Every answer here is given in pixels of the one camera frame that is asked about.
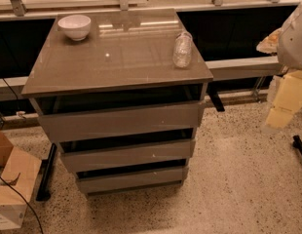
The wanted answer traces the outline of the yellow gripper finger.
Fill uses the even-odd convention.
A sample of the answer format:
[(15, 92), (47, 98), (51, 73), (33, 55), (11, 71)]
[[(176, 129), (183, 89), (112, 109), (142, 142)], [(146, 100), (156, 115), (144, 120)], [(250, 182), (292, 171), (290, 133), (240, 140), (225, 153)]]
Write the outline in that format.
[(279, 28), (274, 30), (256, 46), (256, 50), (260, 53), (275, 55), (277, 53), (280, 34), (281, 30)]
[(268, 89), (267, 111), (262, 131), (275, 134), (284, 129), (302, 109), (302, 70), (274, 76)]

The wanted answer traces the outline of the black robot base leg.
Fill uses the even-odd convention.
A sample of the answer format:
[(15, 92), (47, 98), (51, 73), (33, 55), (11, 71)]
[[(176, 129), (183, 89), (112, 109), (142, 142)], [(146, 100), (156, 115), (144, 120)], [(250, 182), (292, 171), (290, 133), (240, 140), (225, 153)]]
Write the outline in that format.
[(292, 143), (293, 147), (298, 149), (301, 156), (302, 156), (302, 140), (300, 138), (300, 136), (294, 136), (293, 137), (293, 143)]

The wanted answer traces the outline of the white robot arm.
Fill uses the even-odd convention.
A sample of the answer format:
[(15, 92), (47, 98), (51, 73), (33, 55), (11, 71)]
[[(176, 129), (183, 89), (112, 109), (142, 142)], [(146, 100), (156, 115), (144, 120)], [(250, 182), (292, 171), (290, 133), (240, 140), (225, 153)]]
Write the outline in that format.
[(256, 50), (276, 54), (279, 64), (285, 68), (283, 77), (273, 77), (267, 95), (269, 110), (263, 127), (276, 132), (285, 128), (302, 109), (302, 2)]

